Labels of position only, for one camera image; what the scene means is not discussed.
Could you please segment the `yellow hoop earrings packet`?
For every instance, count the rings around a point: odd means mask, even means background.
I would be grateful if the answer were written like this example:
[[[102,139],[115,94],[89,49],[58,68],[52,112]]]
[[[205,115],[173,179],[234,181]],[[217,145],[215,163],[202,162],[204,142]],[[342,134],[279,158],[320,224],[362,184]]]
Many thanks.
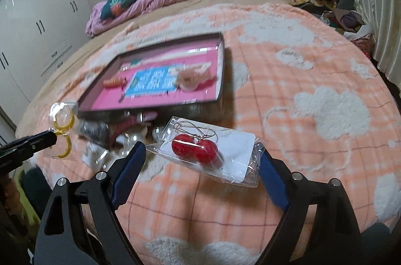
[[[56,102],[51,106],[48,124],[50,130],[56,134],[56,143],[45,150],[45,157],[64,159],[72,153],[71,134],[77,124],[76,111],[77,103],[74,102]]]

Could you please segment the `red ball earrings packet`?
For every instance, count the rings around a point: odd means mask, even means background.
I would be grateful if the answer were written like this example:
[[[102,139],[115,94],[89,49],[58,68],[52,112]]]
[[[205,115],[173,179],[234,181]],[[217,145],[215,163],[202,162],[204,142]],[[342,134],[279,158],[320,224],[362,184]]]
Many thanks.
[[[213,180],[255,188],[262,153],[253,133],[172,117],[147,151]]]

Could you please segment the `pink jewelry box tray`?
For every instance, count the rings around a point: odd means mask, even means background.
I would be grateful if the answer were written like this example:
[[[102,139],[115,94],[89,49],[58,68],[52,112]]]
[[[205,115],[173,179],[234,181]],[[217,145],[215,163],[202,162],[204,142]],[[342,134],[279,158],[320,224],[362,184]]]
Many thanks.
[[[81,117],[95,112],[156,110],[217,103],[224,81],[220,32],[167,40],[121,53],[77,102]]]

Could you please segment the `black item in bag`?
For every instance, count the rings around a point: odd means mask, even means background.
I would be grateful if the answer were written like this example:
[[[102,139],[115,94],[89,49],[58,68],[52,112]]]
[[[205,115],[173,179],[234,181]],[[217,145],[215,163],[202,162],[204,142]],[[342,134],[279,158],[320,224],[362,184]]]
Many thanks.
[[[110,147],[110,128],[104,122],[78,120],[74,127],[80,137],[104,148]]]

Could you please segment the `white wardrobe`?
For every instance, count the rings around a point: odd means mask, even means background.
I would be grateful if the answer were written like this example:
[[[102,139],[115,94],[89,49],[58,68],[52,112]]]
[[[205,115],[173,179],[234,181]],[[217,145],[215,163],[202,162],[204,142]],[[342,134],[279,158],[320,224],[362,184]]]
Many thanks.
[[[90,12],[88,0],[1,0],[1,109],[13,124],[88,41]]]

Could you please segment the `blue printed card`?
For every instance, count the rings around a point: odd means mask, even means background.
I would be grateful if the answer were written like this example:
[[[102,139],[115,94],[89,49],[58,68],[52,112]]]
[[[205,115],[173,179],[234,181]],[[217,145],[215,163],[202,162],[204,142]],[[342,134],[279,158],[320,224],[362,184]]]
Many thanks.
[[[175,77],[171,75],[171,72],[179,66],[183,65],[162,65],[136,71],[125,88],[125,96],[140,97],[174,93],[177,87],[174,85]]]

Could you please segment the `pink hair claw clip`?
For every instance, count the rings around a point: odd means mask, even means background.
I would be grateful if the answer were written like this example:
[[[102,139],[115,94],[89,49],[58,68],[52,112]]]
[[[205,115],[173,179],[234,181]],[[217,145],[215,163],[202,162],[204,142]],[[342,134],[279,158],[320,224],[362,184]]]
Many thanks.
[[[182,91],[195,91],[215,78],[210,62],[175,67],[171,75],[175,77],[174,85]]]

